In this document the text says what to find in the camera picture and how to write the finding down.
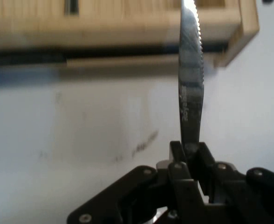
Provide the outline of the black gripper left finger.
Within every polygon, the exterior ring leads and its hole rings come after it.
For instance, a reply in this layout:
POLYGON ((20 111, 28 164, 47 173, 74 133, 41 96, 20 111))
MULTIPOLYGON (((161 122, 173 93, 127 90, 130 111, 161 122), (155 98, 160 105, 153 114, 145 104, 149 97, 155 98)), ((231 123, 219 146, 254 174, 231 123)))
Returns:
POLYGON ((156 168, 138 166, 67 217, 68 224, 144 224, 166 207, 158 224, 203 223, 204 203, 179 141, 156 168))

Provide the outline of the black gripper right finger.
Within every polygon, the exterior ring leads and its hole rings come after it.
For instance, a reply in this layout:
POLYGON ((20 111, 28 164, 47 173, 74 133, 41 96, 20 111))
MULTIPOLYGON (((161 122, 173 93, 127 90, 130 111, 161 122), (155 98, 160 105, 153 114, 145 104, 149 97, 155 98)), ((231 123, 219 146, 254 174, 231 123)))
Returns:
POLYGON ((211 203, 228 208, 238 224, 274 224, 274 172, 255 167, 245 174, 228 162, 215 161, 203 142, 188 145, 188 167, 211 203))

